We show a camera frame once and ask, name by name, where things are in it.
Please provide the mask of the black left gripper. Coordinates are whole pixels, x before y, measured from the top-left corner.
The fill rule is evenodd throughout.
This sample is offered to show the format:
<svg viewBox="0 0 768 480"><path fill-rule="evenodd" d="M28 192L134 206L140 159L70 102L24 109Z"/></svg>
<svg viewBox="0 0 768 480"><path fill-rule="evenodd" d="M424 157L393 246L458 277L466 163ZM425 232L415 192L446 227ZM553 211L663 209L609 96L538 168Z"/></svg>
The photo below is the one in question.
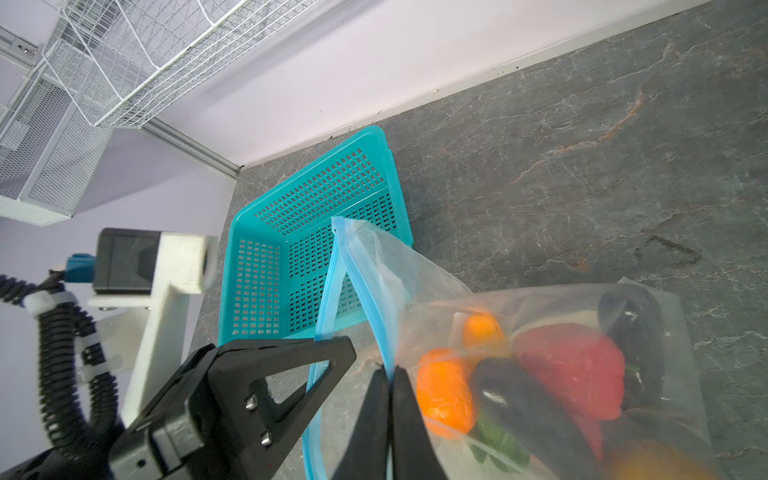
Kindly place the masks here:
<svg viewBox="0 0 768 480"><path fill-rule="evenodd" d="M272 479L356 359L352 341L236 340L181 364L138 419L100 451L69 460L52 449L19 479ZM275 399L269 378L325 363L314 384Z"/></svg>

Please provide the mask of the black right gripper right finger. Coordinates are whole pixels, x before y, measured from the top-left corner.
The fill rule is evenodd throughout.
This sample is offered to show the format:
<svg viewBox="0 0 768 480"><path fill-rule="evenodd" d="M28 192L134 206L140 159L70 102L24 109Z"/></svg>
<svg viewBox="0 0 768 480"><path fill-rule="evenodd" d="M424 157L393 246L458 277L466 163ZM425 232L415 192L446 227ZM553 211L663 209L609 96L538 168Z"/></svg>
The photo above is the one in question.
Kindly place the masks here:
<svg viewBox="0 0 768 480"><path fill-rule="evenodd" d="M447 478L433 446L408 373L397 367L391 388L391 454L394 479Z"/></svg>

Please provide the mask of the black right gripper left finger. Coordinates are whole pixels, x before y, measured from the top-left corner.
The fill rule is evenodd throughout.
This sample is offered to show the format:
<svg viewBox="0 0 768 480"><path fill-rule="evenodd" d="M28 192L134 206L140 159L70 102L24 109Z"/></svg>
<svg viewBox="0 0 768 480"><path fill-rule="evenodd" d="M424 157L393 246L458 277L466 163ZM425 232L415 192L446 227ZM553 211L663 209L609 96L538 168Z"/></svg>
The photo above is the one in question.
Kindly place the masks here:
<svg viewBox="0 0 768 480"><path fill-rule="evenodd" d="M390 407L389 379L381 367L372 374L350 442L333 479L387 478Z"/></svg>

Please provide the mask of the small orange toy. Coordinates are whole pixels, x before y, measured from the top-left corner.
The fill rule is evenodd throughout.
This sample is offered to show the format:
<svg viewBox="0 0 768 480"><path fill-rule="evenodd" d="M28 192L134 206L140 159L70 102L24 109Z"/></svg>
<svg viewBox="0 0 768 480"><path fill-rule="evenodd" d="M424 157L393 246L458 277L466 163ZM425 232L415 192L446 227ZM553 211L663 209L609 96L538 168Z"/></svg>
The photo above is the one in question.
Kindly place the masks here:
<svg viewBox="0 0 768 480"><path fill-rule="evenodd" d="M466 361L448 348L428 351L418 362L416 398L428 430L449 440L468 434L476 412Z"/></svg>

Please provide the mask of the red pepper toy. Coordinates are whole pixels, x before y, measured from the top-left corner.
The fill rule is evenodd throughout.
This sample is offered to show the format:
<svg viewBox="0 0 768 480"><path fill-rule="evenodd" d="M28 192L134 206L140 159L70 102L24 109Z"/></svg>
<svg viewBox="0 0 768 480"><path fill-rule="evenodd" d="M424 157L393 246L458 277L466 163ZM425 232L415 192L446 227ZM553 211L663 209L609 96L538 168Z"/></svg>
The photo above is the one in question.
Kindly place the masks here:
<svg viewBox="0 0 768 480"><path fill-rule="evenodd" d="M517 335L512 351L558 399L602 460L600 423L620 416L624 397L625 358L613 340L585 325L552 324Z"/></svg>

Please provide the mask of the clear zip top bag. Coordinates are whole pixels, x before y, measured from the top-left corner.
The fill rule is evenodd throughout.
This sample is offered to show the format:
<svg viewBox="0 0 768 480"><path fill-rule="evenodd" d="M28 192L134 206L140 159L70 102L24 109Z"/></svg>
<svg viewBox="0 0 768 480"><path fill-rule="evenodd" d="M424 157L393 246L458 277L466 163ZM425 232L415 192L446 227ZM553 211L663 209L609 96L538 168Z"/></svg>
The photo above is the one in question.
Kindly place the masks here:
<svg viewBox="0 0 768 480"><path fill-rule="evenodd" d="M639 282L474 293L332 220L317 338L373 339L302 438L310 479L719 479L681 299Z"/></svg>

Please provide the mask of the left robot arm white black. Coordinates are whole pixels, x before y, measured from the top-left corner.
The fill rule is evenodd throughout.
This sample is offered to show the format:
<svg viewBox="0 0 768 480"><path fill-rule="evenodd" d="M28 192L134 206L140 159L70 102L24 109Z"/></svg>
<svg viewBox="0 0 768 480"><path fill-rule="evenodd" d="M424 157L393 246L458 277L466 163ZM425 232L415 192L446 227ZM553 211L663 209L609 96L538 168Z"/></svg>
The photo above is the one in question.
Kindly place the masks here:
<svg viewBox="0 0 768 480"><path fill-rule="evenodd" d="M208 344L125 424L93 318L53 272L1 279L38 326L38 396L50 448L7 479L270 479L355 361L347 337Z"/></svg>

